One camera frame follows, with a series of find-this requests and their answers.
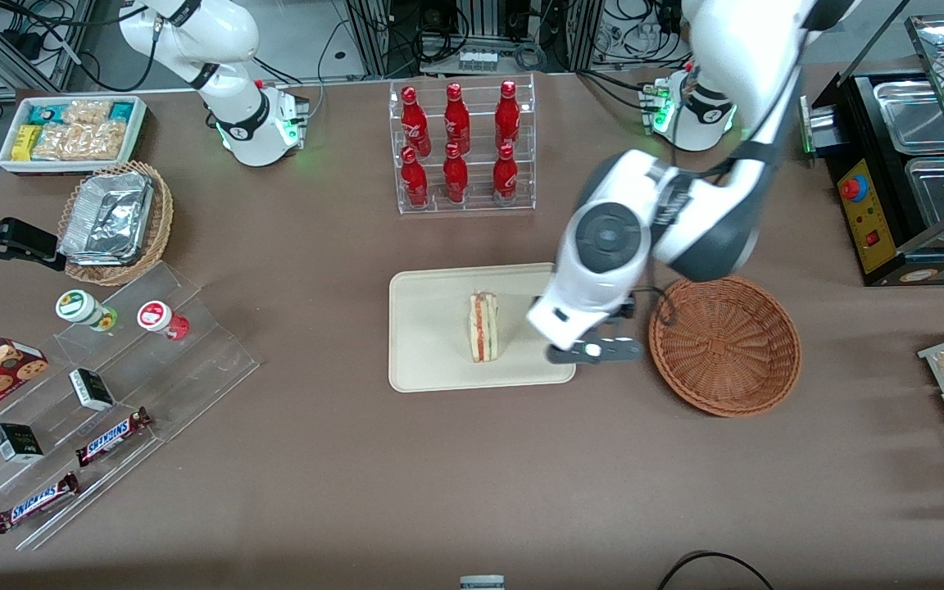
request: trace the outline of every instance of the acrylic bottle rack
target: acrylic bottle rack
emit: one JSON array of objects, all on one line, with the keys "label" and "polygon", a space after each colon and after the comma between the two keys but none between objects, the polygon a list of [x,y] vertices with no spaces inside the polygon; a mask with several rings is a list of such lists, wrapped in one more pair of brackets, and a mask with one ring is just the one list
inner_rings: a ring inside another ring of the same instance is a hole
[{"label": "acrylic bottle rack", "polygon": [[[74,471],[82,493],[57,501],[0,535],[4,545],[36,549],[93,504],[108,488],[168,443],[217,400],[254,372],[259,363],[195,298],[198,287],[165,262],[105,300],[119,312],[109,332],[83,325],[42,343],[49,369],[26,388],[0,403],[0,422],[26,424],[45,453],[29,465],[7,463],[0,455],[0,511],[8,511]],[[168,340],[136,324],[136,311],[158,299],[188,318],[190,332]],[[116,404],[108,411],[79,405],[68,374],[75,367],[95,370]],[[79,468],[82,448],[130,412],[145,406],[154,423],[118,448]]]},{"label": "acrylic bottle rack", "polygon": [[[497,161],[497,146],[494,139],[494,111],[501,98],[502,81],[512,79],[516,83],[516,101],[520,104],[520,138],[515,144],[513,160],[518,169],[516,197],[512,205],[498,206],[494,202],[494,163]],[[450,202],[443,179],[443,162],[446,161],[447,134],[443,127],[443,112],[447,108],[447,84],[461,83],[462,97],[469,108],[471,120],[472,149],[465,154],[469,171],[469,194],[464,204]],[[413,209],[403,188],[400,170],[403,161],[400,150],[406,145],[403,134],[403,101],[398,94],[404,86],[417,90],[417,102],[428,117],[428,135],[432,152],[420,158],[428,176],[428,206]],[[393,167],[396,169],[396,195],[400,213],[462,213],[503,212],[534,209],[537,202],[535,178],[536,127],[534,78],[532,75],[510,75],[510,77],[475,77],[467,79],[418,79],[416,82],[393,82],[389,89],[389,128],[393,141]]]}]

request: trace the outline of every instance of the red button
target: red button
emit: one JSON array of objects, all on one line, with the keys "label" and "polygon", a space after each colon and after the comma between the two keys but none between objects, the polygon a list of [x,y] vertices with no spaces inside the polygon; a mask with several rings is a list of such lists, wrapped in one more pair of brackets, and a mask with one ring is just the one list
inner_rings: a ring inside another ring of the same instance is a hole
[{"label": "red button", "polygon": [[858,180],[850,179],[844,180],[843,184],[840,184],[840,197],[846,198],[847,201],[858,197],[858,193],[862,190],[861,184],[858,183]]}]

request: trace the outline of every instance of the wicker basket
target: wicker basket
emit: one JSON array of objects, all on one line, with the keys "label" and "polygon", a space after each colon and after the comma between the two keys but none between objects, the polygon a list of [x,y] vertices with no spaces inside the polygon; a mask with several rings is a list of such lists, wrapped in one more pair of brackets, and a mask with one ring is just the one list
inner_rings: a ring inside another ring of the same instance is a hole
[{"label": "wicker basket", "polygon": [[738,277],[681,280],[666,296],[651,314],[648,338],[659,372],[682,399],[711,414],[745,417],[789,396],[801,373],[801,343],[789,314],[763,288]]},{"label": "wicker basket", "polygon": [[[173,197],[170,187],[162,182],[162,176],[154,168],[141,161],[127,161],[120,166],[112,166],[94,172],[94,176],[121,175],[124,172],[141,172],[150,176],[155,182],[155,194],[152,198],[151,213],[147,216],[147,230],[143,240],[141,257],[133,265],[128,266],[79,266],[68,262],[64,272],[72,279],[82,280],[84,283],[100,284],[103,287],[117,287],[137,279],[148,272],[162,258],[162,251],[166,249],[170,238],[170,224],[173,223]],[[64,214],[57,224],[57,239],[63,238],[68,220],[71,218],[71,208],[75,205],[75,197],[79,194],[79,187],[71,191],[71,198],[64,206]]]}]

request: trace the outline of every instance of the brown tablecloth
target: brown tablecloth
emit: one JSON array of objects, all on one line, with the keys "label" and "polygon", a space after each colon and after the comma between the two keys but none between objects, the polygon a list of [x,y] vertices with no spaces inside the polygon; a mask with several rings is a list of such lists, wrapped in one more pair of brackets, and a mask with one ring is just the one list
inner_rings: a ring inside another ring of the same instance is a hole
[{"label": "brown tablecloth", "polygon": [[[834,71],[812,70],[815,91]],[[390,388],[394,274],[551,261],[597,161],[667,153],[581,79],[536,84],[538,209],[469,218],[396,212],[387,84],[329,87],[307,149],[263,169],[221,149],[197,94],[146,94],[139,155],[176,199],[166,259],[266,363],[42,549],[0,538],[0,587],[429,589],[496,572],[514,590],[643,588],[696,549],[782,588],[944,587],[944,407],[915,358],[944,340],[944,288],[861,287],[821,166],[783,166],[741,273],[803,343],[771,414],[703,415],[649,360],[556,386]],[[3,173],[0,217],[56,228],[74,186]],[[60,331],[52,302],[72,287],[0,264],[0,336]],[[716,563],[678,581],[751,579]]]}]

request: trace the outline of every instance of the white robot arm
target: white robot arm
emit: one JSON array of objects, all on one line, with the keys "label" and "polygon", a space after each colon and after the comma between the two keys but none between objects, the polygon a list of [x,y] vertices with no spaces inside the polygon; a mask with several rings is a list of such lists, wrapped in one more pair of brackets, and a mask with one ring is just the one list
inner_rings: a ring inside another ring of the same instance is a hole
[{"label": "white robot arm", "polygon": [[621,310],[649,256],[700,281],[744,264],[782,157],[799,53],[859,1],[770,0],[765,10],[754,10],[756,0],[684,0],[697,90],[730,97],[752,131],[728,158],[724,186],[636,150],[606,161],[589,179],[561,239],[555,274],[527,316],[555,350],[570,353],[551,359],[598,362],[642,352],[621,339],[632,347],[608,359],[607,351],[621,343],[601,347],[583,336]]},{"label": "white robot arm", "polygon": [[120,15],[141,7],[150,10],[120,23],[126,42],[199,92],[236,160],[265,166],[300,147],[307,103],[255,84],[241,65],[259,43],[246,8],[230,0],[143,0],[124,2]]}]

